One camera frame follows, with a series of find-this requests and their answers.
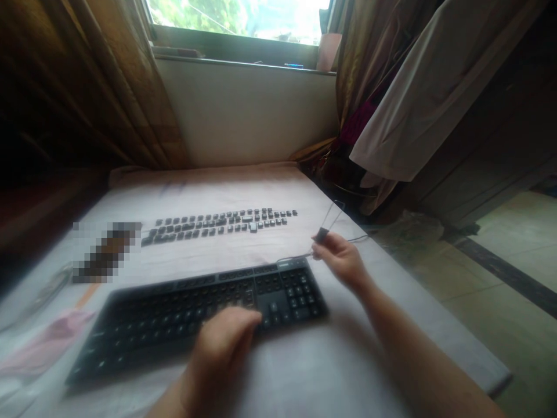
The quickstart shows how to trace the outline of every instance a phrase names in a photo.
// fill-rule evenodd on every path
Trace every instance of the white wall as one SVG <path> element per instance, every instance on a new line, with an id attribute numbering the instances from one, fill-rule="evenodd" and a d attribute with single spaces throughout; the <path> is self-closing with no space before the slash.
<path id="1" fill-rule="evenodd" d="M 337 134 L 333 75 L 157 58 L 196 167 L 284 161 Z"/>

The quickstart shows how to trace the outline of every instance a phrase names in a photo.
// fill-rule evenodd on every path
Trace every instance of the window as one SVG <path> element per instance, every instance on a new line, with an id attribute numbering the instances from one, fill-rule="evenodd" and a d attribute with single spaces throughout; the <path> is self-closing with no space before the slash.
<path id="1" fill-rule="evenodd" d="M 146 0 L 154 44 L 203 57 L 314 69 L 332 0 Z"/>
<path id="2" fill-rule="evenodd" d="M 319 9 L 330 0 L 147 0 L 153 23 L 319 45 Z"/>

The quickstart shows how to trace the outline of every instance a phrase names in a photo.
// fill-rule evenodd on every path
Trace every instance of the glass pane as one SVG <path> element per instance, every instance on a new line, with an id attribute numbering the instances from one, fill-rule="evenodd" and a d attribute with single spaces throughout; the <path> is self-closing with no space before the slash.
<path id="1" fill-rule="evenodd" d="M 319 45 L 329 0 L 148 0 L 155 24 Z"/>

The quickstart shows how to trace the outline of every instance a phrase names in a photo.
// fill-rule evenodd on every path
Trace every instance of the white tablecloth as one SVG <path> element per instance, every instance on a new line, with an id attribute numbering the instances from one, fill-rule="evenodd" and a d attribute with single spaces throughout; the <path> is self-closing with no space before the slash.
<path id="1" fill-rule="evenodd" d="M 103 284 L 84 309 L 97 311 L 108 293 L 134 284 L 163 282 L 248 267 L 307 253 L 331 201 L 293 163 L 190 171 L 139 171 L 123 175 L 52 252 L 0 305 L 9 320 L 31 301 L 64 264 L 84 259 L 108 222 L 142 222 L 142 236 L 156 219 L 214 214 L 248 208 L 298 210 L 288 225 L 131 248 L 112 283 Z M 344 213 L 333 231 L 347 239 L 364 232 Z M 430 296 L 372 239 L 356 243 L 367 269 L 419 326 L 484 390 L 492 391 L 509 370 Z M 234 417 L 403 417 L 400 394 L 374 353 L 375 335 L 357 300 L 323 262 L 310 260 L 330 309 L 321 323 L 257 341 L 241 379 L 223 401 L 220 416 Z M 49 323 L 73 307 L 86 284 L 66 287 L 29 327 Z M 89 329 L 48 372 L 30 385 L 39 393 L 24 417 L 143 416 L 183 370 L 176 359 L 150 372 L 69 392 L 64 380 Z M 0 334 L 0 344 L 16 336 Z"/>

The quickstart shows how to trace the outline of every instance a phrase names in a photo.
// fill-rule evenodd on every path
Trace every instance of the pink cloth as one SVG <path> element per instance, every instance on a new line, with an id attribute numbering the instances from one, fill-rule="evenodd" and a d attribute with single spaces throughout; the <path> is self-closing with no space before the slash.
<path id="1" fill-rule="evenodd" d="M 92 312 L 72 309 L 63 313 L 23 348 L 0 363 L 0 376 L 38 376 L 47 371 L 74 342 Z"/>

